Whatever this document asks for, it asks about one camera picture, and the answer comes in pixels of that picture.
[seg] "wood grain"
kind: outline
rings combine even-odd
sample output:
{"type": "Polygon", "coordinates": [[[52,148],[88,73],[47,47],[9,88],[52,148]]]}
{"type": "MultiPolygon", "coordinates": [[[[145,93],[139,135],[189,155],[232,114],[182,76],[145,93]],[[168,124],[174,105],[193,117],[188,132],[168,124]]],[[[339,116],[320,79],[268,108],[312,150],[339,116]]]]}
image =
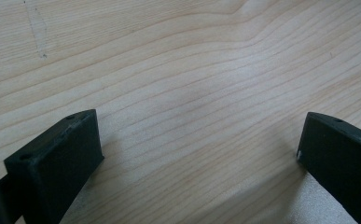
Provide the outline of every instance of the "wood grain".
{"type": "Polygon", "coordinates": [[[291,215],[295,152],[308,111],[361,128],[361,0],[0,1],[0,177],[90,108],[105,160],[62,223],[324,223],[291,215]]]}

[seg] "light wood table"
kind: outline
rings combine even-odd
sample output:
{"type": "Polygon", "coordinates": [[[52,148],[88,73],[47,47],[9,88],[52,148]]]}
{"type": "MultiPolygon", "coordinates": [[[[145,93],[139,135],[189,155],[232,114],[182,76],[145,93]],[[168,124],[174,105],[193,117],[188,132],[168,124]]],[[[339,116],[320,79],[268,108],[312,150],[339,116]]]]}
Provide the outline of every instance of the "light wood table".
{"type": "Polygon", "coordinates": [[[0,1],[0,177],[91,108],[62,223],[353,223],[295,153],[308,111],[361,128],[361,0],[0,1]]]}

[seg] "wooden surface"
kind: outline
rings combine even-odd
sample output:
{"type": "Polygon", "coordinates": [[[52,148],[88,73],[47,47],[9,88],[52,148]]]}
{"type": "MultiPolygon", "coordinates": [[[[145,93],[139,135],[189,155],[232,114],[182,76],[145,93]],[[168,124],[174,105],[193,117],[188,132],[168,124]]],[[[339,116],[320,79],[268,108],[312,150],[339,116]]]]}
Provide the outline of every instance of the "wooden surface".
{"type": "Polygon", "coordinates": [[[0,1],[0,177],[90,108],[105,160],[62,223],[332,223],[295,152],[308,111],[361,128],[361,0],[0,1]]]}

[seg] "scratch mark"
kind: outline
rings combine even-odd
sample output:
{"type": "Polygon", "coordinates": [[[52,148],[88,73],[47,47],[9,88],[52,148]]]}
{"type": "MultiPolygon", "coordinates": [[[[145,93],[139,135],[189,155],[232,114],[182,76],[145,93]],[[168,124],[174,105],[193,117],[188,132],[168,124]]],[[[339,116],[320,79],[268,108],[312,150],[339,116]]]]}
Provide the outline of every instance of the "scratch mark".
{"type": "Polygon", "coordinates": [[[40,58],[46,59],[47,25],[37,9],[37,3],[33,0],[23,1],[28,12],[29,22],[35,37],[35,46],[40,58]]]}

